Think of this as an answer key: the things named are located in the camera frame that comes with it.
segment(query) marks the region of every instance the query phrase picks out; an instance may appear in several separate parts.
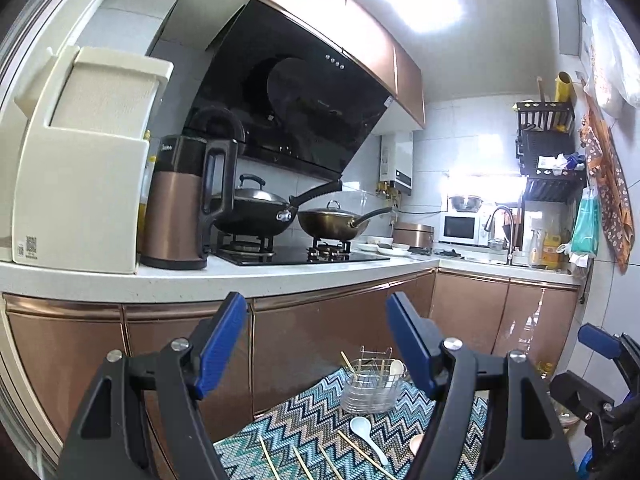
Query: black shelf rack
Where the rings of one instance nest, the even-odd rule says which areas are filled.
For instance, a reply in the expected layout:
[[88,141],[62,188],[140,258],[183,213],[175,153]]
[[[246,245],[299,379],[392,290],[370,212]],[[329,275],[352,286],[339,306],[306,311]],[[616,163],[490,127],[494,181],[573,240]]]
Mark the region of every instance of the black shelf rack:
[[570,102],[516,103],[518,137],[516,158],[520,174],[527,177],[524,200],[537,202],[567,202],[578,188],[586,183],[586,172],[540,170],[540,156],[557,156],[575,151],[572,133],[575,125],[574,108]]

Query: yellow tube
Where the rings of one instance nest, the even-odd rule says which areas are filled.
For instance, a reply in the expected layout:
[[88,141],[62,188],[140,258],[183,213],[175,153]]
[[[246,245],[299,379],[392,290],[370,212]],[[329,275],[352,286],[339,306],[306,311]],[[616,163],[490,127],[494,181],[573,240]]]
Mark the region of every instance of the yellow tube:
[[565,103],[571,97],[571,76],[567,72],[559,72],[556,77],[556,98],[554,101]]

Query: white countertop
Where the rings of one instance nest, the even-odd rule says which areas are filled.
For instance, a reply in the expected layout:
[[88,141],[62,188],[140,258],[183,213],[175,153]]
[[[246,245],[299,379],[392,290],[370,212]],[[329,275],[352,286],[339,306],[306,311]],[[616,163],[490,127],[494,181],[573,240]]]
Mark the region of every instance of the white countertop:
[[335,264],[240,267],[210,256],[202,270],[139,266],[137,274],[101,274],[43,269],[0,262],[0,292],[50,300],[97,303],[187,303],[218,301],[229,291],[246,298],[294,294],[385,280],[442,267],[487,276],[578,285],[574,276],[438,256]]

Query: range hood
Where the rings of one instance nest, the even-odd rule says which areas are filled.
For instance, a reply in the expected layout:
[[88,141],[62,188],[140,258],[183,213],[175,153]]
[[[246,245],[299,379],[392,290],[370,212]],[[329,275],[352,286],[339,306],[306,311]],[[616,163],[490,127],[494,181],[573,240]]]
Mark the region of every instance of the range hood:
[[257,0],[227,29],[222,41],[215,40],[220,47],[185,127],[204,136],[224,135],[191,121],[207,107],[222,105],[244,124],[242,156],[339,178],[392,101],[389,92],[356,63]]

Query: zigzag tablecloth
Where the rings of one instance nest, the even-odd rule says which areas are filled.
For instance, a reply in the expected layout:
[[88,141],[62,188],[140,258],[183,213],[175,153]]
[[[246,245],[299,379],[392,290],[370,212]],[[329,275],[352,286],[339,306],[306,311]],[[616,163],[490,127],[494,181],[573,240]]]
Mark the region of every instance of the zigzag tablecloth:
[[[230,480],[271,480],[273,474],[264,458],[260,435],[282,480],[306,479],[292,446],[298,448],[311,475],[317,480],[333,479],[334,473],[320,453],[324,448],[345,480],[380,480],[385,476],[357,454],[337,433],[341,430],[360,449],[378,460],[370,447],[351,433],[353,417],[340,408],[340,394],[347,373],[340,369],[318,384],[273,408],[233,436],[215,444]],[[413,455],[409,441],[424,433],[435,402],[415,386],[402,385],[395,409],[369,415],[371,437],[389,458],[386,469],[398,480],[409,471]],[[471,480],[478,463],[486,421],[486,401],[476,397],[466,443],[456,480]]]

